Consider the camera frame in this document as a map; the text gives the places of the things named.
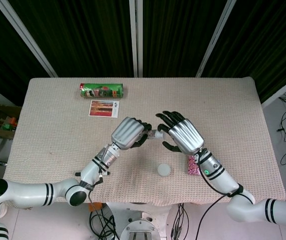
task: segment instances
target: white floor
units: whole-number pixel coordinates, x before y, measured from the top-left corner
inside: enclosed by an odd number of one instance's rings
[[[286,111],[280,102],[274,102],[264,109],[264,115],[271,135],[275,156],[279,161],[282,153],[286,150],[276,132],[281,115]],[[10,143],[3,143],[8,151]],[[286,190],[286,165],[280,166],[280,173]],[[194,240],[200,217],[208,208],[206,205],[186,204],[186,210],[190,217],[187,240]],[[206,215],[201,226],[199,240],[286,240],[286,226],[271,223],[238,223],[229,218],[225,210],[225,203],[218,203]],[[167,219],[168,236],[177,211],[174,206]],[[89,240],[95,239],[87,227],[89,217],[88,206],[83,204],[79,207],[70,207],[66,203],[56,203],[47,207],[35,207],[31,210],[9,208],[8,213],[1,219],[10,232],[12,240]],[[187,225],[183,226],[181,236],[185,235]]]

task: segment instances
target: snack can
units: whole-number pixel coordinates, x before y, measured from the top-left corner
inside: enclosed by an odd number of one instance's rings
[[[83,98],[122,98],[122,83],[81,83],[79,90]]]

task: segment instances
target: small white object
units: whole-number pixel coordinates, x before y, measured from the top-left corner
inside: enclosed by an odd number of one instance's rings
[[[157,171],[162,177],[167,177],[171,173],[171,167],[166,163],[162,163],[158,165]]]

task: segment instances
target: card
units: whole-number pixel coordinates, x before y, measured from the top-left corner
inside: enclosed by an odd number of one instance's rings
[[[117,118],[119,101],[112,100],[92,100],[89,107],[88,116]]]

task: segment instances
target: table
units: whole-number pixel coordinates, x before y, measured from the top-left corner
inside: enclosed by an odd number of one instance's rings
[[[123,83],[118,118],[88,117],[90,99],[80,83]],[[127,116],[155,129],[163,110],[181,112],[235,180],[260,201],[285,199],[254,81],[246,78],[34,78],[30,81],[4,178],[54,183],[74,177]],[[110,176],[95,187],[96,202],[145,202],[157,206],[212,203],[219,195],[201,176],[187,174],[187,158],[161,140],[122,151]],[[167,163],[168,177],[157,173]]]

